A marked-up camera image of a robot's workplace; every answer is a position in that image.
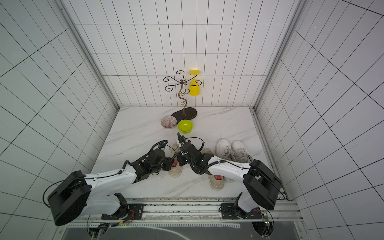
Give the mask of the beige lace sneaker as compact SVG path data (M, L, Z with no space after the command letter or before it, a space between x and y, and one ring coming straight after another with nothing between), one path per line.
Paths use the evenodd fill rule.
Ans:
M215 152L212 151L211 149L203 149L203 154L211 154L211 155L215 155ZM221 189L224 188L224 185L225 185L225 182L224 182L224 179L222 177L222 180L216 180L214 178L214 175L210 175L209 176L209 183L210 183L210 186L216 190L216 191L219 191Z
M178 142L175 142L174 145L172 146L172 150L175 152L174 155L176 155L176 157L174 158L178 160L178 157L177 155L181 152L180 150L180 146L178 144ZM178 162L178 165L176 167L171 167L171 169L169 170L169 175L172 177L172 178L177 178L179 177L180 175L182 174L182 167L179 165L179 162Z

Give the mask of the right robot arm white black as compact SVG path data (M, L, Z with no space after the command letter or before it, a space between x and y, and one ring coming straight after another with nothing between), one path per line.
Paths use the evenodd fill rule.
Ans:
M189 164L194 173L209 175L213 189L222 188L217 177L244 184L247 192L238 195L233 206L225 212L227 216L261 218L261 208L268 211L275 208L281 195L282 181L263 162L254 160L242 142L230 144L226 139L220 139L215 153L209 149L201 152L181 134L178 134L177 143L181 150L178 156L180 166Z

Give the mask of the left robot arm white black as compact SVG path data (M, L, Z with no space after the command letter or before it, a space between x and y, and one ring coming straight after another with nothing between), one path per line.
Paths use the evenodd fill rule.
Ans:
M43 202L51 210L56 226L66 225L82 215L102 214L121 219L128 213L128 203L114 189L146 180L150 175L168 171L174 163L166 157L168 141L155 143L148 153L138 160L126 160L120 169L100 174L71 173L50 187L50 194L43 193Z

